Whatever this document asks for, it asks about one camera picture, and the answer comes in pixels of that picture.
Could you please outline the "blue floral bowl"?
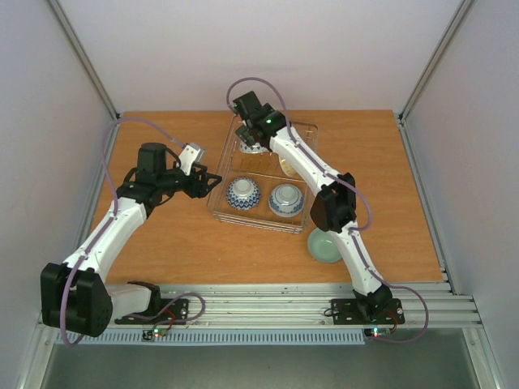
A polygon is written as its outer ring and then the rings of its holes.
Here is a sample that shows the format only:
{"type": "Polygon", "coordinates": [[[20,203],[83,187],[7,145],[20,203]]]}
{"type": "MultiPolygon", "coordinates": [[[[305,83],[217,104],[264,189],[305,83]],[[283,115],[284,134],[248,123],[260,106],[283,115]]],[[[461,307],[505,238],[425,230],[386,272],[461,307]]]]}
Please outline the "blue floral bowl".
{"type": "Polygon", "coordinates": [[[304,196],[301,190],[292,184],[276,186],[268,198],[271,211],[280,217],[290,218],[298,215],[304,205],[304,196]]]}

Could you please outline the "yellow sun bowl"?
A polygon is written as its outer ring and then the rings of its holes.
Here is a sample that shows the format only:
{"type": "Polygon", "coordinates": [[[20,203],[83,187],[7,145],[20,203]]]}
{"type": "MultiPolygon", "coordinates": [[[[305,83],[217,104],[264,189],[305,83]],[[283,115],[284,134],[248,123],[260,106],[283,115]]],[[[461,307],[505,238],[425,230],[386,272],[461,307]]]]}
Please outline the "yellow sun bowl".
{"type": "Polygon", "coordinates": [[[294,167],[285,158],[280,158],[279,164],[282,172],[287,177],[295,177],[297,175],[297,172],[295,171],[294,167]]]}

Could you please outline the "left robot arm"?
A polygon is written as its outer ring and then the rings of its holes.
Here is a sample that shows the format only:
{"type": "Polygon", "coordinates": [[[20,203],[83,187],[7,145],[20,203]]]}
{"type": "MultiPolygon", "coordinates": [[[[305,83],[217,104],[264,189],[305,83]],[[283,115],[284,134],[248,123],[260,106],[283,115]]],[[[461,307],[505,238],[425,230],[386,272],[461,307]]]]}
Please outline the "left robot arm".
{"type": "Polygon", "coordinates": [[[168,306],[158,286],[131,281],[105,284],[110,268],[132,234],[152,212],[182,192],[206,197],[221,177],[203,165],[205,150],[195,143],[175,154],[163,143],[141,145],[137,165],[115,189],[109,210],[86,240],[62,263],[41,272],[41,319],[60,330],[98,337],[109,323],[122,318],[156,322],[168,306]]]}

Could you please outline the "red patterned bowl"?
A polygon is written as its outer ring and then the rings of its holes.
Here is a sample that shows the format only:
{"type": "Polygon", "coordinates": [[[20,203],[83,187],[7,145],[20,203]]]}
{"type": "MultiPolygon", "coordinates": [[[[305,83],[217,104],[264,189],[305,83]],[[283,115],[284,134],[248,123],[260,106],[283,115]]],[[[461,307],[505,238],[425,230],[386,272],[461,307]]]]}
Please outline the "red patterned bowl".
{"type": "Polygon", "coordinates": [[[237,177],[227,187],[226,202],[234,209],[248,211],[261,200],[259,185],[248,177],[237,177]]]}

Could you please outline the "pale green bowl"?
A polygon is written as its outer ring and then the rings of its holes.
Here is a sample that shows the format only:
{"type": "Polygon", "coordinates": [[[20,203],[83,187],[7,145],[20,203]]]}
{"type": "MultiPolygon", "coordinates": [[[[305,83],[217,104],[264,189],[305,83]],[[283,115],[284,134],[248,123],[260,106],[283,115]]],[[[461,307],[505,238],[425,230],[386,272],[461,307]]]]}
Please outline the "pale green bowl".
{"type": "Polygon", "coordinates": [[[329,234],[319,228],[313,229],[309,234],[307,249],[321,263],[337,263],[342,260],[341,253],[329,234]]]}

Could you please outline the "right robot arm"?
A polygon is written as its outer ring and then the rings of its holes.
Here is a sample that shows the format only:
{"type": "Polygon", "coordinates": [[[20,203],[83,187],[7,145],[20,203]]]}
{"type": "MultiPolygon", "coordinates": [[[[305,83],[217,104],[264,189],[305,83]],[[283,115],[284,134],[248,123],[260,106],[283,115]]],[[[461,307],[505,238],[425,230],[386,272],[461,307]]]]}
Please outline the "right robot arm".
{"type": "Polygon", "coordinates": [[[315,196],[310,215],[315,226],[327,233],[350,273],[357,310],[369,323],[385,314],[392,293],[365,247],[356,215],[361,197],[354,177],[327,165],[302,139],[290,120],[269,104],[261,104],[248,92],[229,104],[242,119],[236,131],[247,145],[259,143],[285,158],[315,196]]]}

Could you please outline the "pink scale pattern bowl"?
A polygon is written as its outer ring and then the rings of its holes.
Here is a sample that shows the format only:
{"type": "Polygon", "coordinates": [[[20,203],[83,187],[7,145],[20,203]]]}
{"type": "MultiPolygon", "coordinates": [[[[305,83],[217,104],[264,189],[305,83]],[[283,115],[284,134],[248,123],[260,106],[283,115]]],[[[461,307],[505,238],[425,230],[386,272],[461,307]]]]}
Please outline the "pink scale pattern bowl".
{"type": "Polygon", "coordinates": [[[239,141],[239,151],[244,154],[261,154],[267,151],[267,148],[263,147],[260,143],[254,143],[248,145],[242,140],[239,141]]]}

